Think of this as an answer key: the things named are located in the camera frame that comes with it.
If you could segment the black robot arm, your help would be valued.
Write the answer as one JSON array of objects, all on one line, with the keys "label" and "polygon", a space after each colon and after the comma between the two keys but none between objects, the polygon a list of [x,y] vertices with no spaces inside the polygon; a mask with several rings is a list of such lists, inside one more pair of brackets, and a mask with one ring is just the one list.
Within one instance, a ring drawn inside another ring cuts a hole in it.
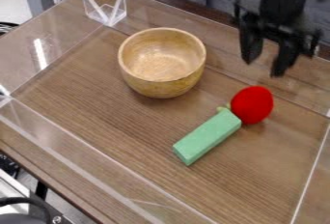
[{"label": "black robot arm", "polygon": [[272,77],[282,77],[301,55],[313,57],[322,30],[305,13],[308,0],[236,0],[241,58],[246,64],[261,56],[264,41],[278,44]]}]

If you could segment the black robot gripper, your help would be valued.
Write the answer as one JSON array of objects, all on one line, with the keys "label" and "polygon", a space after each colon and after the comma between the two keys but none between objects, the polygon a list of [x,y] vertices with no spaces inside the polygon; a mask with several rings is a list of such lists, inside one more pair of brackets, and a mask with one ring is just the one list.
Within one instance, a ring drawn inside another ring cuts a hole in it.
[{"label": "black robot gripper", "polygon": [[322,31],[306,14],[278,23],[262,17],[258,0],[236,0],[233,22],[240,30],[241,58],[246,64],[252,64],[261,56],[264,39],[277,42],[278,54],[272,66],[272,77],[285,75],[300,54],[309,57],[316,54]]}]

